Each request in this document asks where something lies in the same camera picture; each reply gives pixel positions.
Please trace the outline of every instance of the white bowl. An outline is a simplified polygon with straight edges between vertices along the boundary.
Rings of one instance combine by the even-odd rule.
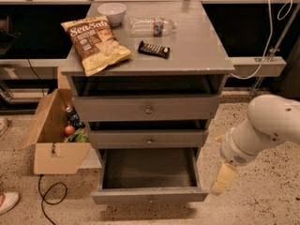
[[[107,3],[97,7],[98,13],[107,17],[110,26],[117,26],[123,21],[126,9],[121,3]]]

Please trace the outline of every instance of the white shoe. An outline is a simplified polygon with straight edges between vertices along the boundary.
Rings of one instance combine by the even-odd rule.
[[[0,118],[0,137],[8,129],[8,120],[4,117]]]
[[[0,214],[4,214],[13,208],[19,199],[20,196],[17,192],[0,192]]]

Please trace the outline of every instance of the snack bag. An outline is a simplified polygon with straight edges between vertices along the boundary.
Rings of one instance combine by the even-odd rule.
[[[129,59],[131,51],[120,45],[105,16],[63,22],[86,76],[91,76],[109,65]]]

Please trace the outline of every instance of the speckled floor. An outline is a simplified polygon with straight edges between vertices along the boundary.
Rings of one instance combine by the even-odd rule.
[[[209,188],[221,162],[214,139],[246,117],[246,99],[225,99],[210,127],[198,160],[202,185]],[[0,217],[0,224],[51,224],[42,214],[39,177],[33,174],[34,146],[17,150],[31,115],[9,115],[9,128],[0,138],[0,189],[18,191],[19,204]],[[96,205],[90,197],[99,170],[79,170],[74,175],[45,175],[42,192],[56,182],[67,185],[67,197],[58,205],[45,205],[48,216],[63,225],[92,224],[300,224],[300,147],[285,142],[265,150],[239,174],[227,192],[208,195],[204,202]],[[51,202],[63,196],[62,187],[50,194]]]

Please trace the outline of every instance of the drawer knob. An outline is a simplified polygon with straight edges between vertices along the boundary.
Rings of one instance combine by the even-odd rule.
[[[146,112],[147,114],[151,114],[152,111],[153,111],[153,109],[152,109],[150,106],[148,106],[148,107],[146,108],[146,110],[145,110],[145,112]]]
[[[152,139],[150,139],[150,138],[147,139],[147,144],[152,144],[152,142],[153,142]]]

